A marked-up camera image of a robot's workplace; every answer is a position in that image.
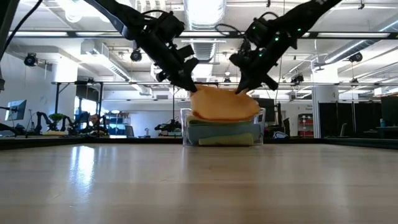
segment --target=yellow cloth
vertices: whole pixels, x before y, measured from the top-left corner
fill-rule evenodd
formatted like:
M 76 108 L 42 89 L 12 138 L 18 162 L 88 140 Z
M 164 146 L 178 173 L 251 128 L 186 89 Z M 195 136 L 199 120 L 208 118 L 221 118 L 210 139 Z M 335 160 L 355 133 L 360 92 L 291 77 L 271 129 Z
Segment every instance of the yellow cloth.
M 207 121 L 247 121 L 258 114 L 260 107 L 256 100 L 245 92 L 196 85 L 197 92 L 191 94 L 193 115 Z
M 253 144 L 253 135 L 250 133 L 199 139 L 201 146 L 252 146 Z

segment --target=stacked fabric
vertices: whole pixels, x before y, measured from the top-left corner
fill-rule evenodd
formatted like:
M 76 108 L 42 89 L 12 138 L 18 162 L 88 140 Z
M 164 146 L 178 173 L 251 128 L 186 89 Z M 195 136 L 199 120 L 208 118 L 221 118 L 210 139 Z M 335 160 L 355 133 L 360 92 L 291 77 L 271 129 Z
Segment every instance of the stacked fabric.
M 253 117 L 258 103 L 234 91 L 197 85 L 191 95 L 193 113 L 187 118 L 188 138 L 194 145 L 250 146 L 262 136 L 260 124 Z

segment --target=orange cloth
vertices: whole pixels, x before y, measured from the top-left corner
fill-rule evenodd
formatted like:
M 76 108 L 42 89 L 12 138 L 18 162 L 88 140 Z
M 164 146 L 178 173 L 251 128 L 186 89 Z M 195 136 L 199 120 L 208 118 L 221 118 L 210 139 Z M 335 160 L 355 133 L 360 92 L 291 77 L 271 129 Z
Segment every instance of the orange cloth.
M 256 100 L 246 92 L 196 85 L 198 91 L 191 93 L 193 115 L 209 121 L 246 121 L 259 113 Z

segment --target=ceiling duct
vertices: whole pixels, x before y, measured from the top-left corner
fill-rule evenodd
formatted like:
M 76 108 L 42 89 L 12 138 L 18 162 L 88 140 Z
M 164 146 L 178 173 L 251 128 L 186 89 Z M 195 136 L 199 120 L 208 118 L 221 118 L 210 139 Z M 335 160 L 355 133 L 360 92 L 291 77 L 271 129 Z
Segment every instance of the ceiling duct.
M 109 49 L 104 43 L 95 42 L 92 40 L 85 40 L 81 43 L 81 54 L 91 55 L 95 57 L 95 60 L 102 66 L 109 69 L 113 74 L 121 77 L 126 82 L 136 82 L 138 80 L 133 79 L 129 72 L 127 72 L 116 60 L 113 60 L 109 55 Z M 153 94 L 149 87 L 143 85 L 133 84 L 136 90 L 139 91 L 140 95 L 151 96 Z
M 185 17 L 188 21 L 189 30 L 209 31 L 214 30 L 215 26 L 224 18 L 226 0 L 183 0 Z M 192 43 L 195 56 L 202 62 L 211 62 L 215 56 L 216 43 Z M 203 74 L 203 71 L 208 72 L 208 68 L 201 69 L 205 65 L 197 65 L 194 75 L 209 76 L 213 66 L 211 66 L 210 73 Z
M 397 32 L 397 30 L 398 14 L 374 27 L 371 32 Z M 338 50 L 328 54 L 324 59 L 324 63 L 321 63 L 320 65 L 328 65 L 339 62 L 340 60 L 346 59 L 349 56 L 352 56 L 353 54 L 356 54 L 379 41 L 380 40 L 353 40 Z

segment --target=table surface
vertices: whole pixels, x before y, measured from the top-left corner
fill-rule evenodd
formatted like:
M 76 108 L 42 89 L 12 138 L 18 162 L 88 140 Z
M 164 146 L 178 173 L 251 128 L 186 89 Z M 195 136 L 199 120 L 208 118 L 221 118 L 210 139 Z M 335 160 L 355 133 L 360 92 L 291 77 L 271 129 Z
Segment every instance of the table surface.
M 4 223 L 398 223 L 398 152 L 322 144 L 0 151 Z

